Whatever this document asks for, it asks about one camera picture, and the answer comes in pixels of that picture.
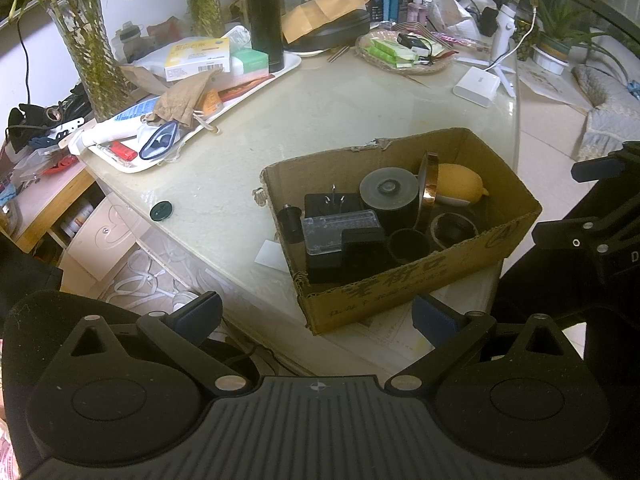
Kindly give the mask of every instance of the blue label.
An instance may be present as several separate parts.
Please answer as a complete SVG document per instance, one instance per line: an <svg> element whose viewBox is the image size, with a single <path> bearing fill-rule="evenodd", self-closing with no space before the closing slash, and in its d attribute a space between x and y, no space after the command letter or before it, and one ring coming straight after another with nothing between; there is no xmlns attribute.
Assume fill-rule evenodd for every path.
<svg viewBox="0 0 640 480"><path fill-rule="evenodd" d="M131 108L124 110L117 114L113 120L114 121L125 121L127 119L131 119L133 117L140 117L140 115L149 114L154 111L154 106L156 106L156 101L158 101L159 97L154 97L153 99L149 99L142 103L138 103L137 105L133 105Z"/></svg>

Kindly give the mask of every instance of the white tripod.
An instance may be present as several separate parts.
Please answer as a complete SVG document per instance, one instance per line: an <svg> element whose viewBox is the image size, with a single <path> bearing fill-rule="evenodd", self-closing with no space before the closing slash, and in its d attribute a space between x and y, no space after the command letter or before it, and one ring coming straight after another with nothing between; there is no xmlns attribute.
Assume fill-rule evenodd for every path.
<svg viewBox="0 0 640 480"><path fill-rule="evenodd" d="M502 65L502 62L511 54L513 54L520 47L524 39L533 31L533 27L536 23L536 11L538 7L538 0L531 0L531 4L533 5L533 19L531 22L531 28L521 38L517 46L510 52L507 52L509 49L509 40L516 30L515 17L516 8L519 2L520 0L510 0L508 4L504 4L500 7L500 12L498 12L498 17L496 19L498 22L498 30L495 31L494 42L491 46L491 61L473 59L470 57L456 58L458 61L464 63L485 66L487 67L484 69L485 71L491 70L492 72L494 72L495 75L500 78L501 84L504 86L504 89L507 91L507 94L509 94L510 97L516 97L516 92L513 88L513 85L509 82L504 74L513 74L515 73L515 70L513 68Z"/></svg>

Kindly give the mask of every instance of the green packet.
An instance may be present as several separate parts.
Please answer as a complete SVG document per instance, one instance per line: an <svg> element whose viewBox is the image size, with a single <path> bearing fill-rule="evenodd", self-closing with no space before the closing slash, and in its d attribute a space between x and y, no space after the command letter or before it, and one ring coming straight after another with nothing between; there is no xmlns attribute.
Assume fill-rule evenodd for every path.
<svg viewBox="0 0 640 480"><path fill-rule="evenodd" d="M377 40L376 38L371 38L371 44L378 50L381 50L398 60L406 60L410 62L415 61L415 52L410 48L399 44L397 41Z"/></svg>
<svg viewBox="0 0 640 480"><path fill-rule="evenodd" d="M393 66L395 68L407 68L407 67L410 67L410 66L414 65L413 63L408 62L408 61L407 62L404 62L403 60L396 61L395 57L390 56L389 54L387 54L383 50L375 48L374 46L367 46L367 47L365 47L364 50L366 50L373 57L377 57L378 59L381 59L382 61L388 63L389 65L391 65L391 66Z"/></svg>

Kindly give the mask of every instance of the cardboard box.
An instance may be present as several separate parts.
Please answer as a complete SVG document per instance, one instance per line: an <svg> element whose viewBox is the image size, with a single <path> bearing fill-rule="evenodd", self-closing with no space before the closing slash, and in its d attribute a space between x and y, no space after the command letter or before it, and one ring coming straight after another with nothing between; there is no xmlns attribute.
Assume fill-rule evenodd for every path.
<svg viewBox="0 0 640 480"><path fill-rule="evenodd" d="M197 40L172 46L164 62L167 81L178 81L207 70L230 71L229 39Z"/></svg>
<svg viewBox="0 0 640 480"><path fill-rule="evenodd" d="M402 267L343 286L309 285L305 245L282 249L293 277L298 303L314 334L365 319L436 290L511 254L542 211L511 168L482 140L465 128L438 130L401 139L378 139L376 145L314 153L272 164L262 181L273 219L284 240L276 212L285 204L304 208L307 193L355 192L363 177L377 168L397 166L418 173L426 151L440 162L462 164L482 177L489 196L478 203L486 230L471 240Z"/></svg>

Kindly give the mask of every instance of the ribbed black surface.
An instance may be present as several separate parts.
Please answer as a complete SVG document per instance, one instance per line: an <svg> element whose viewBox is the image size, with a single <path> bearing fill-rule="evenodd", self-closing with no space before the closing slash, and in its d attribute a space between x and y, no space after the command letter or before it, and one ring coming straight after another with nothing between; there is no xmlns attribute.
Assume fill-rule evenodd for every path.
<svg viewBox="0 0 640 480"><path fill-rule="evenodd" d="M147 462L90 469L45 462L29 480L604 479L587 459L551 468L501 465L460 449L416 399L372 377L265 378L220 399L200 427Z"/></svg>

